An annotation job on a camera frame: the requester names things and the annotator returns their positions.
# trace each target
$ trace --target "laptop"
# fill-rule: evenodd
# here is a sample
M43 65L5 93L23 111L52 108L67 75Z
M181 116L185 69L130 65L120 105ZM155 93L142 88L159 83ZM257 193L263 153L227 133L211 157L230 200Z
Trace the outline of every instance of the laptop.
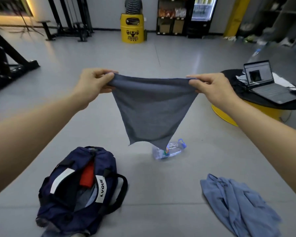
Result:
M274 82L269 61L244 64L250 91L277 104L296 100L296 95L288 87Z

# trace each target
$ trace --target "yellow barrel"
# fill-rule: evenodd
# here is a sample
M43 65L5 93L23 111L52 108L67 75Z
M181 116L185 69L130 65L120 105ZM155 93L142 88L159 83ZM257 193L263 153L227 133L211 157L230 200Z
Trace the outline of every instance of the yellow barrel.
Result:
M255 103L249 102L249 101L245 101L246 103L252 105L253 107L257 108L258 110L260 110L261 112L263 112L264 114L268 115L269 117L272 117L273 119L276 120L280 120L280 117L283 115L285 110L279 110L279 109L274 109L274 108L270 108L270 107L265 107L265 106L261 106L261 105L257 105ZM227 115L225 112L223 112L221 109L217 108L216 106L212 105L211 106L212 109L214 110L214 112L223 120L227 121L228 123L238 126L236 124L236 122L229 116Z
M142 14L122 14L121 34L123 42L142 43L145 40L144 16Z

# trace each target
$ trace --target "vending machine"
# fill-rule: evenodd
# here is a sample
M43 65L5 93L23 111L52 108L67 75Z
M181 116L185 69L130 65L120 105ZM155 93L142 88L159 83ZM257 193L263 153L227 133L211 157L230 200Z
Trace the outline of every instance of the vending machine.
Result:
M189 38L201 38L209 32L217 0L189 0L186 34Z

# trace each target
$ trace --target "laptop screen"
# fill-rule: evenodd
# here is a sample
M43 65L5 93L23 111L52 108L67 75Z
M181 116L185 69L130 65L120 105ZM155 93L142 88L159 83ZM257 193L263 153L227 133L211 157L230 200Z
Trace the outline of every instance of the laptop screen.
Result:
M273 75L268 61L244 65L249 86L273 82Z

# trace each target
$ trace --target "gym bag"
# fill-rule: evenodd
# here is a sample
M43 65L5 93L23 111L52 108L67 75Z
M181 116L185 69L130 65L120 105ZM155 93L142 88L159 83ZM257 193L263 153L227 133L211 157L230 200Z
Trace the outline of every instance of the gym bag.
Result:
M94 162L95 199L75 211L79 181L84 168ZM112 205L118 178L123 179L121 191ZM62 234L93 235L104 215L117 210L126 196L127 179L117 173L113 154L101 147L78 147L60 162L39 190L40 208L36 223Z

